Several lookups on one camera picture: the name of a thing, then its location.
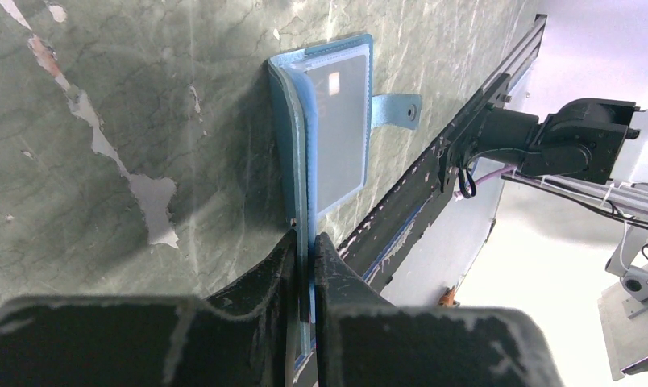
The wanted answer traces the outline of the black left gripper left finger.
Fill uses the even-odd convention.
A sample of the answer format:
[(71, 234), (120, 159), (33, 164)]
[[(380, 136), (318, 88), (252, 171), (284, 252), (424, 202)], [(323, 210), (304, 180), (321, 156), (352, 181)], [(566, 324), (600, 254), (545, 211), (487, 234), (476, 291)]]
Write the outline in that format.
[(0, 307), (0, 386), (290, 386), (296, 234), (209, 298), (25, 296)]

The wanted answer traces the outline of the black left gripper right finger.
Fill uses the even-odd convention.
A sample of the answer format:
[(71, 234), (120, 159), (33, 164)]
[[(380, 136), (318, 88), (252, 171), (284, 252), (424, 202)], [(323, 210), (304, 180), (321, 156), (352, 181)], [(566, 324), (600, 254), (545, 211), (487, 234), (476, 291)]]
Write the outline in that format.
[(560, 386), (540, 328), (520, 310), (399, 307), (313, 246), (321, 386)]

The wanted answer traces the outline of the blue leather card holder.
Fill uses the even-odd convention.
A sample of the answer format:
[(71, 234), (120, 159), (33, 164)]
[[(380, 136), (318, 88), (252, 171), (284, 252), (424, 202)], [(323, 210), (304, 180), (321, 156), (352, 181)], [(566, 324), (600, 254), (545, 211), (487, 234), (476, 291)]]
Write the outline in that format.
[(296, 235), (301, 352), (314, 345), (318, 221), (368, 179), (372, 130), (417, 129), (418, 94), (374, 94), (372, 35), (363, 33), (267, 59), (286, 221)]

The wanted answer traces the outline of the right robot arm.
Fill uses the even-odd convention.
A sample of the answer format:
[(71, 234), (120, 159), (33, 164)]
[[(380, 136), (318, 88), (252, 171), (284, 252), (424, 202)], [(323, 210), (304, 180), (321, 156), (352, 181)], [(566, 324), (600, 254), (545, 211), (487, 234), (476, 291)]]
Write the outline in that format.
[(487, 158), (513, 181), (648, 225), (648, 110), (633, 102), (581, 98), (544, 121), (489, 102), (450, 133), (446, 157), (463, 198), (476, 187), (467, 167)]

